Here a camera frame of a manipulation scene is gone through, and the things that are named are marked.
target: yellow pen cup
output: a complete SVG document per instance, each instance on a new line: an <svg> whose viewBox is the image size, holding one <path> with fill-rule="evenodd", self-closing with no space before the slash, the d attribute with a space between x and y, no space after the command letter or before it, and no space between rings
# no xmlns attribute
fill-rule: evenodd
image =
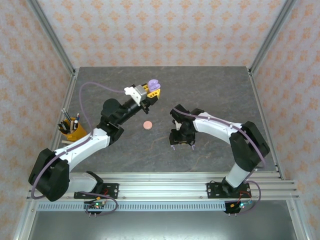
<svg viewBox="0 0 320 240"><path fill-rule="evenodd" d="M70 122L67 119L65 119L63 121L66 122L70 126ZM87 135L87 132L81 126L81 124L78 123L77 129L74 130L73 133L70 133L70 134L61 133L61 134L64 135L68 141L75 142L75 141L78 141L79 139L82 139L83 137L85 137Z"/></svg>

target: marble surface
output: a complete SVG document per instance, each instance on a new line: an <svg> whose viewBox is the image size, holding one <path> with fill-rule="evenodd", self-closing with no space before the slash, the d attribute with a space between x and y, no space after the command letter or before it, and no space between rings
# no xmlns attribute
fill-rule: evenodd
<svg viewBox="0 0 320 240"><path fill-rule="evenodd" d="M187 110L200 108L211 115L235 123L254 122L266 139L257 102L245 67L170 66L170 67L81 67L69 106L71 116L80 112L79 89L88 81L123 90L150 79L161 84L159 101L125 122L124 133L111 146L78 164L73 172L93 171L126 173L161 172L227 172L234 164L232 150L220 139L204 133L196 134L195 149L188 145L170 147L169 133L175 126L169 112L181 104ZM94 85L83 89L82 102L91 124L100 121L103 103L116 98L121 104L129 99ZM151 121L151 130L143 123ZM80 123L89 132L84 117ZM271 154L266 157L265 171L275 170Z"/></svg>

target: small pink circle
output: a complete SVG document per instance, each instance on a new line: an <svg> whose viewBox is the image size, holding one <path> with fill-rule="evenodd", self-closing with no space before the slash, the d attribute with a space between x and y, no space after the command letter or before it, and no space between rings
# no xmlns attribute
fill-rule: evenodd
<svg viewBox="0 0 320 240"><path fill-rule="evenodd" d="M152 128L152 122L150 121L145 121L143 123L143 128L146 129L146 130L150 130Z"/></svg>

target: patterned wallpaper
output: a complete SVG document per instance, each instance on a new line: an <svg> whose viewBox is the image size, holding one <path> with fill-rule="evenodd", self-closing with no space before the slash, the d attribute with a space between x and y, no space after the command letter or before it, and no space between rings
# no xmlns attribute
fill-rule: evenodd
<svg viewBox="0 0 320 240"><path fill-rule="evenodd" d="M297 0L255 75L277 153L320 237L320 4Z"/></svg>
<svg viewBox="0 0 320 240"><path fill-rule="evenodd" d="M1 2L0 39L0 239L11 240L70 75L26 0Z"/></svg>
<svg viewBox="0 0 320 240"><path fill-rule="evenodd" d="M285 0L39 0L72 64L250 66Z"/></svg>

